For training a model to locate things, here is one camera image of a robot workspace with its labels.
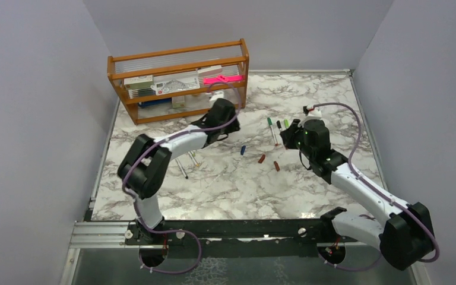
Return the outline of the wooden shelf rack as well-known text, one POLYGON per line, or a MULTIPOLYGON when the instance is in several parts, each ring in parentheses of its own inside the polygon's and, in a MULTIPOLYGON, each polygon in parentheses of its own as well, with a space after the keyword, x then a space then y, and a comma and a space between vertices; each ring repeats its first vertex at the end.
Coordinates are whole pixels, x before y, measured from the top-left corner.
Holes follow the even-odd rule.
POLYGON ((223 94, 246 105, 244 39, 127 56, 108 56, 107 77, 134 124, 202 115, 223 94))

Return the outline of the white pen yellow end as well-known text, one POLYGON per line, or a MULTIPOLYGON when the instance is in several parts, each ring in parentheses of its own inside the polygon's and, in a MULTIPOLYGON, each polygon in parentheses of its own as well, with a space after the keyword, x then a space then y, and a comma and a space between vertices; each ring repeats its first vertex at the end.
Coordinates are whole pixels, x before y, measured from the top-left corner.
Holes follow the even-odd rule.
POLYGON ((188 155, 189 155, 190 159, 193 161, 194 165, 195 165, 196 167, 200 167, 201 163, 196 159, 195 153, 192 152, 192 151, 189 151, 189 152, 188 152, 188 155))

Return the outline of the red pen cap loose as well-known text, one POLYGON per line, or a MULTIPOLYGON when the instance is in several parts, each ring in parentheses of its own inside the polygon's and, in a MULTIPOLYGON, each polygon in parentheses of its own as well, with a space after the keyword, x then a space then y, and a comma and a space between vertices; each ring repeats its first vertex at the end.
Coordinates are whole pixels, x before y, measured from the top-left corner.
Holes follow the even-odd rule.
POLYGON ((263 155, 259 158, 258 163, 259 163, 259 164, 263 163, 263 161, 265 160, 265 158, 266 158, 266 155, 263 154, 263 155))

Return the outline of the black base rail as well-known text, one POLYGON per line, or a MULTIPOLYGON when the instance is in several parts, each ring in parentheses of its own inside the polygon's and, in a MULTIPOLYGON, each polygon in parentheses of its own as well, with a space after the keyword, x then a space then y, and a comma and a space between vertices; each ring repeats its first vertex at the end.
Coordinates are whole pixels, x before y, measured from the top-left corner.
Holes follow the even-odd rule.
POLYGON ((318 218, 282 220, 165 220, 153 232, 130 222, 126 246, 137 246, 148 265, 164 259, 316 258, 325 247, 344 251, 347 236, 327 233, 318 218))

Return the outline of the red brown pen cap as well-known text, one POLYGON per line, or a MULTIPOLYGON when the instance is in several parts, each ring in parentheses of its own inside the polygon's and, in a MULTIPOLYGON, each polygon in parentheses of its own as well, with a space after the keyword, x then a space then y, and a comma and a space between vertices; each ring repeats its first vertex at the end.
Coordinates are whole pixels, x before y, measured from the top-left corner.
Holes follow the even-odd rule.
POLYGON ((279 171, 280 171, 280 166, 279 166, 279 164, 278 164, 276 161, 273 161, 273 163, 274 163, 275 170, 276 170, 277 172, 279 172, 279 171))

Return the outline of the pink white eraser box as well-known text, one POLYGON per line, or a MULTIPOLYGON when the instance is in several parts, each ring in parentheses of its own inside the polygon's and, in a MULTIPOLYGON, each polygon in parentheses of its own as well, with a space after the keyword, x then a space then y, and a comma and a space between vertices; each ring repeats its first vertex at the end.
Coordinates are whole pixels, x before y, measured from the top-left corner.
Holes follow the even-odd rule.
POLYGON ((223 67, 221 65, 213 65, 213 66, 208 66, 204 68, 199 68, 197 70, 197 74, 199 77, 206 77, 206 76, 211 76, 215 74, 221 73, 223 70, 223 67))

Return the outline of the white protractor ruler pack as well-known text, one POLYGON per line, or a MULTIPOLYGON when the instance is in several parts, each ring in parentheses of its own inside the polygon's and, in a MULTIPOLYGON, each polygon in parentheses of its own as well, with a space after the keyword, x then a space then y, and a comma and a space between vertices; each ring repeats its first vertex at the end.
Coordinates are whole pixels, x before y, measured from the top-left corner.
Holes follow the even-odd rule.
POLYGON ((159 81, 151 85, 151 89, 155 91, 156 95, 178 93, 198 88, 200 88, 200 82, 197 77, 173 78, 170 80, 159 81))

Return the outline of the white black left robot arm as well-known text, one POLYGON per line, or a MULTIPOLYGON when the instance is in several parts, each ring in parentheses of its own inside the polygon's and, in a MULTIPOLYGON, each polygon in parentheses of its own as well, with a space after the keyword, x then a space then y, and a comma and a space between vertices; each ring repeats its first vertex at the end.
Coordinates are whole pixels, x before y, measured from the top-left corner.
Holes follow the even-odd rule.
POLYGON ((124 193, 134 199, 137 220, 142 224, 141 237, 150 244, 163 236, 159 225, 163 215, 157 192, 161 188, 169 163, 190 151, 200 150, 220 141, 223 135, 240 130, 235 105, 217 99, 212 108, 185 129, 161 138, 137 136, 118 167, 124 193))

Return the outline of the white green box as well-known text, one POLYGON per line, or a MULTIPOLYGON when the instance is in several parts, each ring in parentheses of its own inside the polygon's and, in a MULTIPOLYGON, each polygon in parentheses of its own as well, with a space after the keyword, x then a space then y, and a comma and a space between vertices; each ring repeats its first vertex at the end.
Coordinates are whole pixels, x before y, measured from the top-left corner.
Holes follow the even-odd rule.
POLYGON ((123 80, 123 86, 127 90, 128 89, 150 88, 153 84, 154 84, 154 77, 152 75, 125 78, 123 80))

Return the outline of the small white box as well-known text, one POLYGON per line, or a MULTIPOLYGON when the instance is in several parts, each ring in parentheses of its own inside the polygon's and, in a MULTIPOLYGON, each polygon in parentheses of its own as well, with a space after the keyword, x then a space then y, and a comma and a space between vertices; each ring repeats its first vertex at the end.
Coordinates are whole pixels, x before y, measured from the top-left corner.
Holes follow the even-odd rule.
POLYGON ((186 106, 185 96, 172 97, 172 107, 174 109, 183 108, 186 106))

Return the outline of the white pen left side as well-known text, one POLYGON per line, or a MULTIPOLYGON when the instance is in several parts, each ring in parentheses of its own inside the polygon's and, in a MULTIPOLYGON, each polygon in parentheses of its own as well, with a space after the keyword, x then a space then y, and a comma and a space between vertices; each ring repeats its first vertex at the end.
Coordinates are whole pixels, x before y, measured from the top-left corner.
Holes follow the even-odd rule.
POLYGON ((184 166, 182 165, 181 161, 179 159, 175 159, 175 162, 176 162, 178 168, 180 169, 181 174, 184 176, 184 178, 189 179, 189 176, 186 173, 186 170, 185 170, 184 166))

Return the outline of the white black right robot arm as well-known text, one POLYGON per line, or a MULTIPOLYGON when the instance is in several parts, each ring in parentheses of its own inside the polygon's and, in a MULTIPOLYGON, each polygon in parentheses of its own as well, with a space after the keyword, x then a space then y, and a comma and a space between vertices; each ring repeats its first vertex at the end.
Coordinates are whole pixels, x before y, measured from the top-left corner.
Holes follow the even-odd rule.
POLYGON ((386 262, 405 270, 415 262, 440 256, 430 212, 420 202, 409 204, 373 183, 353 165, 351 158, 334 150, 330 132, 320 119, 295 119, 280 131, 283 144, 298 150, 306 170, 349 194, 371 214, 364 218, 336 208, 321 216, 319 235, 328 242, 347 236, 379 251, 386 262))

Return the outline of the blue box on shelf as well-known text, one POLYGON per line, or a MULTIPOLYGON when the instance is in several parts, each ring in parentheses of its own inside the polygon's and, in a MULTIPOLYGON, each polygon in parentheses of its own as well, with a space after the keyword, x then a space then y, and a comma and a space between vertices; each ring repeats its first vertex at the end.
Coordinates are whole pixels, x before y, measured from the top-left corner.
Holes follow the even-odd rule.
POLYGON ((145 108, 145 107, 150 107, 150 106, 168 104, 168 103, 171 103, 171 102, 172 102, 171 98, 151 100, 151 101, 147 101, 147 102, 139 102, 138 103, 138 107, 145 108))

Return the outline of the aluminium frame rail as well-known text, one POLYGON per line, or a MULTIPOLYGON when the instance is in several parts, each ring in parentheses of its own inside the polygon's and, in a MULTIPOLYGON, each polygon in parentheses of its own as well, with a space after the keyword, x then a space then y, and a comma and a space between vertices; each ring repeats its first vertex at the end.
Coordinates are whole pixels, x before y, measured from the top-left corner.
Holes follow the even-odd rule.
POLYGON ((129 222, 125 221, 76 222, 69 249, 125 248, 125 232, 128 226, 129 222))

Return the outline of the pink plastic clip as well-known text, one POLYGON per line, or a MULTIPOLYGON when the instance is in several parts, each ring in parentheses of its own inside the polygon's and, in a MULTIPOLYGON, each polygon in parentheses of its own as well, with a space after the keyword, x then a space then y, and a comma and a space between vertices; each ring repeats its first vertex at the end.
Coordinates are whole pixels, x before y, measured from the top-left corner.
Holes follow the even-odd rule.
POLYGON ((230 75, 230 76, 218 75, 216 77, 204 78, 203 84, 212 85, 214 83, 219 83, 219 82, 232 83, 232 82, 243 81, 243 80, 244 80, 243 75, 230 75))

